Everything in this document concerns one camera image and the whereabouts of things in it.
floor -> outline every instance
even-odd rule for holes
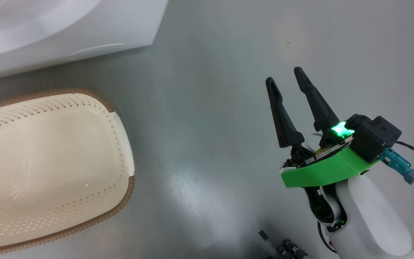
[[[340,119],[382,115],[414,144],[414,3],[406,0],[170,0],[152,46],[1,78],[0,100],[58,87],[102,94],[128,132],[136,184],[104,223],[0,258],[260,259],[284,237],[311,258],[337,258],[304,191],[279,176],[290,151],[277,143],[266,77],[297,129],[314,131],[294,66]],[[369,177],[413,231],[414,186],[375,170]]]

beige plastic basket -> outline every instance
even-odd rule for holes
[[[115,215],[133,175],[124,126],[99,95],[51,90],[0,102],[0,253]]]

